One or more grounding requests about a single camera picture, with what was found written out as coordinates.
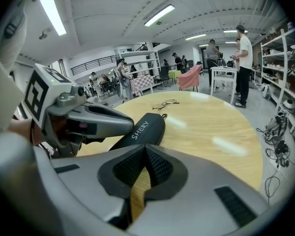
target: black pants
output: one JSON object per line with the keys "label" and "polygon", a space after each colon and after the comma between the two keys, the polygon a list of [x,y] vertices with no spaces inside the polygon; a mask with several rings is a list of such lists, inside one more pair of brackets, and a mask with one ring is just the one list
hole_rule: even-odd
{"label": "black pants", "polygon": [[247,69],[245,67],[240,67],[240,103],[241,105],[246,105],[246,101],[248,98],[248,92],[249,92],[249,79],[250,79],[250,69]]}
{"label": "black pants", "polygon": [[236,77],[236,92],[240,92],[240,72],[237,73]]}
{"label": "black pants", "polygon": [[209,85],[211,86],[211,81],[212,81],[212,71],[211,71],[211,67],[215,67],[216,65],[215,60],[213,59],[207,59],[207,67],[208,67],[208,79],[209,79]]}

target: eyeglasses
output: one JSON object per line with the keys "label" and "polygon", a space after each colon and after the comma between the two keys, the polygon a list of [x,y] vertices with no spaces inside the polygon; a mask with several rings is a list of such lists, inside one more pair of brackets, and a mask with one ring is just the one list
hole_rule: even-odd
{"label": "eyeglasses", "polygon": [[162,108],[165,108],[167,105],[169,104],[179,104],[179,102],[177,102],[177,100],[171,99],[171,100],[166,100],[165,102],[163,102],[162,104],[157,104],[157,105],[153,105],[152,106],[152,110],[153,109],[158,109],[161,110]]}

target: checkered tablecloth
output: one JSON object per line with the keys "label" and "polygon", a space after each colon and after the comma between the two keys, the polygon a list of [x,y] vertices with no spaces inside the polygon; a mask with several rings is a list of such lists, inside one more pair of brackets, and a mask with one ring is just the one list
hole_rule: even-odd
{"label": "checkered tablecloth", "polygon": [[131,91],[135,92],[136,95],[140,95],[141,88],[154,84],[154,81],[150,75],[145,75],[143,77],[131,80],[130,84],[131,84]]}

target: white ceiling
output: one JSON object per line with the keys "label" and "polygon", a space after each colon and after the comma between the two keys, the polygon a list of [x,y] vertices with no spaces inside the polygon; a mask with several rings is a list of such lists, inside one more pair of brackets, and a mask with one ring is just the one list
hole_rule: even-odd
{"label": "white ceiling", "polygon": [[[52,27],[39,0],[27,1],[28,32],[21,53],[42,63],[66,55],[102,47],[153,41],[182,44],[185,38],[205,33],[197,44],[215,38],[217,43],[234,41],[236,34],[223,30],[238,24],[249,30],[252,42],[286,18],[274,0],[55,0],[67,34],[55,30],[39,40],[41,32]],[[166,5],[176,9],[160,19],[161,25],[144,23]]]}

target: gray floor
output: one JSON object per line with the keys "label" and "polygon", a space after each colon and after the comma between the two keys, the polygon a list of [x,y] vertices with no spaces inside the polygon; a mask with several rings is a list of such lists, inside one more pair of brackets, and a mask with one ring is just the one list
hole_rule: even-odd
{"label": "gray floor", "polygon": [[[232,86],[226,85],[227,87],[223,88],[221,83],[218,82],[218,85],[220,86],[220,89],[217,90],[217,92],[214,94],[215,97],[218,97],[222,100],[225,100],[227,102],[231,101],[231,92],[232,92]],[[179,87],[176,84],[172,84],[171,81],[169,81],[168,88],[166,90],[169,91],[178,91]],[[157,88],[154,88],[154,93],[161,92],[164,90],[158,90]],[[200,76],[200,86],[199,86],[199,92],[210,94],[210,88],[208,87],[208,74],[205,73],[203,76]],[[150,94],[150,90],[146,90],[144,92],[144,95]],[[116,107],[120,104],[122,104],[123,99],[118,97],[116,94],[114,95],[107,95],[105,97],[102,97],[102,103],[107,103],[108,105],[112,107]],[[92,98],[91,102],[97,102],[97,98]],[[256,128],[260,128],[261,130],[264,129],[264,126],[270,121],[270,119],[274,116],[275,113],[275,104],[271,100],[266,100],[261,96],[261,92],[259,89],[250,89],[249,90],[249,96],[247,100],[247,108],[246,109],[239,109],[243,115],[249,120],[250,124]],[[267,200],[266,191],[265,191],[265,180],[274,175],[276,172],[276,163],[275,160],[272,160],[268,158],[265,154],[266,148],[272,148],[273,146],[270,146],[264,142],[262,139],[262,134],[256,131],[256,134],[259,136],[259,140],[262,146],[263,151],[263,177],[262,182],[260,185],[260,193],[264,198]],[[291,154],[289,156],[290,160],[295,163],[295,143],[292,138],[292,135],[289,133],[289,128],[287,129],[284,140],[287,143],[287,145],[290,148]],[[281,200],[282,198],[285,198],[289,195],[290,191],[293,189],[293,186],[295,184],[295,165],[290,164],[289,167],[279,167],[277,170],[277,173],[275,174],[276,177],[280,179],[280,184],[278,186],[278,180],[272,179],[270,186],[269,186],[269,193],[270,195],[273,194],[273,191],[277,188],[274,195],[270,198],[270,204],[274,204],[277,201]]]}

